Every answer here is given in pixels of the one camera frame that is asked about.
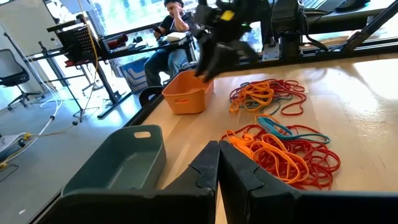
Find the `white mounting bracket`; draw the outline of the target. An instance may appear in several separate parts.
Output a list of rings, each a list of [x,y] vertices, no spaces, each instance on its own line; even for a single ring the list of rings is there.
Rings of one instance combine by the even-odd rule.
[[[262,61],[273,61],[280,59],[279,43],[274,45],[266,44],[262,53]]]

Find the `black office chair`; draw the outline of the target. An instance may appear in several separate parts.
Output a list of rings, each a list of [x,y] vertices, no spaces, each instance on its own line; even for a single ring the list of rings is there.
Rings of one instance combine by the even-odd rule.
[[[30,96],[40,95],[39,91],[25,92],[20,85],[27,83],[30,80],[30,75],[27,70],[16,60],[14,54],[10,49],[0,50],[0,86],[17,87],[20,95],[12,100],[7,109],[12,111],[12,104],[19,102],[24,108],[28,105],[26,101],[30,101]]]

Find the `blue-grey plastic basket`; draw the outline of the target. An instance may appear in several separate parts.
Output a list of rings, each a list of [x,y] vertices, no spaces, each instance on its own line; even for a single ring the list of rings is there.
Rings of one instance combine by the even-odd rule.
[[[152,189],[165,163],[161,127],[128,126],[104,140],[64,186],[62,195],[81,189]]]

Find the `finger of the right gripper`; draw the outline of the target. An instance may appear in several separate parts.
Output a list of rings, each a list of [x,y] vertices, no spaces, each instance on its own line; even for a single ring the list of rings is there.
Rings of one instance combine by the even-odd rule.
[[[219,60],[214,58],[210,61],[209,65],[206,68],[206,72],[203,78],[204,83],[210,82],[214,77],[218,75],[217,66],[219,64]]]
[[[208,42],[199,41],[200,46],[200,59],[197,64],[197,69],[195,70],[195,76],[199,77],[205,72],[207,66],[207,56],[208,56]]]

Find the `orange plastic basket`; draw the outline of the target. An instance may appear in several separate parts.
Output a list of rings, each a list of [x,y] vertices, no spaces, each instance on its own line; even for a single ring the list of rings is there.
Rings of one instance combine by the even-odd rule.
[[[163,89],[162,95],[174,114],[201,113],[211,101],[214,81],[205,83],[194,74],[194,70],[182,71]]]

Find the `grey side desk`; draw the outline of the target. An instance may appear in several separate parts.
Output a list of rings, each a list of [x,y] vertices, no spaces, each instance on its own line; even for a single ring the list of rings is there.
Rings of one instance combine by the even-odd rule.
[[[395,0],[371,0],[355,11],[332,12],[328,15],[307,17],[309,34],[321,34],[364,28],[385,11]]]

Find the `person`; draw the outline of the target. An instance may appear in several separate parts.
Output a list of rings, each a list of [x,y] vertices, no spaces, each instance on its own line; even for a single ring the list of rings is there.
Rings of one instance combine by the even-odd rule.
[[[182,0],[164,0],[169,15],[154,31],[154,37],[159,39],[173,32],[191,32],[196,28],[193,17],[183,10]],[[184,49],[159,49],[156,50],[144,64],[144,72],[148,86],[160,86],[160,72],[165,72],[170,77],[176,76],[182,66],[188,62]]]

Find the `mixed rubber bands pile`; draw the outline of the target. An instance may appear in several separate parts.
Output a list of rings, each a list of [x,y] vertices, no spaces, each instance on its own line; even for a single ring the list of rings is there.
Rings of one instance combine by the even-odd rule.
[[[221,139],[286,184],[301,190],[331,189],[341,159],[328,148],[328,136],[307,126],[284,126],[271,115],[257,115],[255,121],[226,130]]]
[[[271,107],[284,116],[303,114],[306,102],[305,88],[297,80],[266,79],[244,82],[229,94],[229,111],[240,109],[263,113]]]

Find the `black computer mouse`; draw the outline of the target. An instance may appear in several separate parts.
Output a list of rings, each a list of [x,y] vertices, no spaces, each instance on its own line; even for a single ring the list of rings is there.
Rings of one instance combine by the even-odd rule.
[[[335,7],[336,12],[347,12],[364,7],[371,0],[343,0]]]

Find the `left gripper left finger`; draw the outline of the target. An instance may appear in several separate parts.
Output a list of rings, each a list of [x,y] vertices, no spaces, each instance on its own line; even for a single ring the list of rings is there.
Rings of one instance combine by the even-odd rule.
[[[215,224],[219,158],[210,141],[164,189],[75,190],[37,224]]]

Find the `dark grey laptop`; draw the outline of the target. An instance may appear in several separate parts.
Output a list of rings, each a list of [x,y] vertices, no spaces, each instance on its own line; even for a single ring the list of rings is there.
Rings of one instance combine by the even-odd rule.
[[[341,0],[300,0],[308,10],[332,11]]]

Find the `blue storage bin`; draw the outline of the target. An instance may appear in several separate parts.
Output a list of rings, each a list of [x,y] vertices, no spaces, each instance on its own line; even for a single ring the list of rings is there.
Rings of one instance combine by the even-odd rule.
[[[148,59],[148,57],[144,57],[120,66],[122,74],[134,94],[140,93],[147,87],[144,65]]]

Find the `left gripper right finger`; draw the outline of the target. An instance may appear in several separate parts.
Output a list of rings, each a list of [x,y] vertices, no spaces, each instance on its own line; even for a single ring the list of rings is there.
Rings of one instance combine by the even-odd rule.
[[[398,194],[298,190],[220,141],[220,182],[228,224],[398,224]]]

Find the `black desk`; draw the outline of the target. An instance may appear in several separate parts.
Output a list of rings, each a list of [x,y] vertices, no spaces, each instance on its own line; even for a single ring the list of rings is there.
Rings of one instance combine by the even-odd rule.
[[[58,40],[62,43],[62,48],[58,50],[58,53],[68,58],[66,61],[67,67],[77,67],[90,63],[97,66],[100,61],[127,57],[159,49],[183,48],[187,53],[188,61],[191,62],[193,60],[193,37],[190,33],[184,34],[180,40],[167,41],[161,45],[155,43],[152,46],[142,44],[138,47],[130,45],[116,47],[116,44],[120,44],[123,40],[127,41],[129,34],[148,28],[150,28],[150,25],[95,38],[95,33],[90,30],[87,24],[83,23],[83,19],[77,19],[49,27],[47,31],[54,32]]]

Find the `whiteboard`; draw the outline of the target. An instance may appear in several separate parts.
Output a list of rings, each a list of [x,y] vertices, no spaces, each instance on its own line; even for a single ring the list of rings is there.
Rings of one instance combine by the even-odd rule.
[[[26,55],[37,54],[42,47],[53,50],[62,46],[55,33],[47,31],[55,21],[43,0],[0,4],[0,24]]]

